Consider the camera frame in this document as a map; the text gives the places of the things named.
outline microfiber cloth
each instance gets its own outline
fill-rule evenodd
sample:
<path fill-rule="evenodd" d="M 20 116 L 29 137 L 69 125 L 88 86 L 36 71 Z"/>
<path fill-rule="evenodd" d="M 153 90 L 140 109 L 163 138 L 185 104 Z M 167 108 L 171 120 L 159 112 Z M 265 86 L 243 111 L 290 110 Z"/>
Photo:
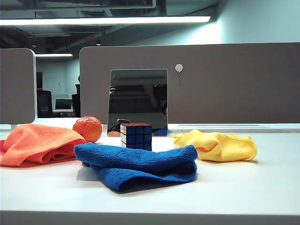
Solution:
<path fill-rule="evenodd" d="M 248 161 L 257 153 L 256 144 L 251 137 L 224 135 L 219 132 L 203 133 L 192 130 L 186 134 L 174 135 L 173 143 L 179 147 L 192 144 L 197 149 L 200 159 L 217 162 Z"/>
<path fill-rule="evenodd" d="M 89 165 L 111 189 L 124 191 L 137 183 L 160 181 L 185 183 L 193 180 L 197 151 L 189 145 L 165 152 L 152 152 L 93 143 L 74 148 L 76 158 Z"/>
<path fill-rule="evenodd" d="M 0 143 L 1 166 L 31 167 L 76 160 L 74 146 L 85 139 L 68 128 L 23 124 Z"/>

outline orange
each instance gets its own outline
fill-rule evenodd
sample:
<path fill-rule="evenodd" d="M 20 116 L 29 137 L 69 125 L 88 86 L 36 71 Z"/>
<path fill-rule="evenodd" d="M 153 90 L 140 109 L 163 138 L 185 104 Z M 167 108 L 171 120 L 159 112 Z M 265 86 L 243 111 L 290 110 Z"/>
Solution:
<path fill-rule="evenodd" d="M 84 116 L 76 120 L 73 130 L 84 137 L 86 142 L 95 143 L 101 136 L 101 121 L 92 116 Z"/>

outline cube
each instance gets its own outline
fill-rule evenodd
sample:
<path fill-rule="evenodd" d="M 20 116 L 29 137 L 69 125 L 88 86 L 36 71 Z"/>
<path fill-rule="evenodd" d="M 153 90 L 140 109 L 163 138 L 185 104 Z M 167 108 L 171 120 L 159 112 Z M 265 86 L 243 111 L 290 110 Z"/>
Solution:
<path fill-rule="evenodd" d="M 130 149 L 152 151 L 152 125 L 148 123 L 122 123 L 121 145 Z"/>

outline table surface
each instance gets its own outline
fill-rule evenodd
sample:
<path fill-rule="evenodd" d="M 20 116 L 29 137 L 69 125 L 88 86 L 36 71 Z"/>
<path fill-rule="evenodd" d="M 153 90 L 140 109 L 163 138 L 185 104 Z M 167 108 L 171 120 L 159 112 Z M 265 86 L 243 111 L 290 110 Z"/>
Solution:
<path fill-rule="evenodd" d="M 76 119 L 36 119 L 34 123 L 71 128 Z M 258 153 L 251 162 L 213 163 L 197 159 L 197 177 L 193 182 L 141 186 L 123 194 L 107 188 L 92 169 L 82 167 L 79 161 L 25 169 L 1 167 L 1 211 L 283 215 L 299 219 L 298 126 L 291 125 L 292 132 L 236 130 L 236 135 L 249 135 L 257 144 Z M 2 130 L 1 138 L 9 132 Z M 173 149 L 173 135 L 182 132 L 174 129 L 167 137 L 153 137 L 152 150 Z M 120 138 L 107 137 L 104 128 L 97 143 L 120 146 Z"/>
<path fill-rule="evenodd" d="M 55 113 L 60 113 L 60 112 L 73 112 L 73 109 L 53 109 L 52 110 Z"/>

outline gray partition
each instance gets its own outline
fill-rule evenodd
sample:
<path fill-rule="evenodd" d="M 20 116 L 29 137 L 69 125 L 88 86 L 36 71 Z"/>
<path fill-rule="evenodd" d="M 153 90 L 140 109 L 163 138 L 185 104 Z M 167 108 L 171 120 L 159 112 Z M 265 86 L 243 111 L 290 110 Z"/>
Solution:
<path fill-rule="evenodd" d="M 35 58 L 30 49 L 0 49 L 0 124 L 31 123 L 36 117 Z"/>
<path fill-rule="evenodd" d="M 111 70 L 167 69 L 168 123 L 299 123 L 299 56 L 300 43 L 86 47 L 82 116 L 107 123 Z"/>

